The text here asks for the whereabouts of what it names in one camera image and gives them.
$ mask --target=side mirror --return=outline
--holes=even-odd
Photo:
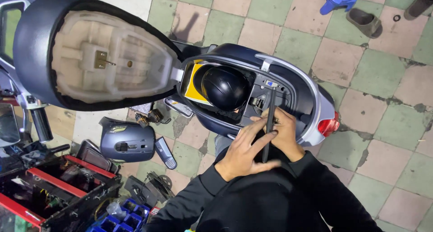
[[[21,140],[12,104],[0,103],[0,147],[10,146]]]

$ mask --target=red taillight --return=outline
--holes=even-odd
[[[317,129],[324,137],[328,137],[334,131],[338,129],[340,123],[338,122],[338,113],[335,112],[335,117],[333,119],[322,120]]]

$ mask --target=black jacket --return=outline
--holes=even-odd
[[[226,153],[224,150],[215,163]],[[145,231],[382,231],[358,199],[309,151],[281,168],[226,182],[212,165],[172,198]]]

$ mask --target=sandal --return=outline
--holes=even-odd
[[[382,34],[382,22],[374,14],[369,14],[360,9],[352,8],[346,14],[346,19],[369,38],[375,39]]]
[[[433,0],[415,0],[405,11],[404,18],[414,20],[424,13],[430,6],[433,5]]]

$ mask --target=handlebar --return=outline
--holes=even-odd
[[[51,132],[50,124],[48,123],[47,113],[45,108],[35,108],[30,109],[32,114],[33,123],[36,127],[36,132],[38,133],[39,142],[44,143],[51,141],[53,139],[53,134]]]

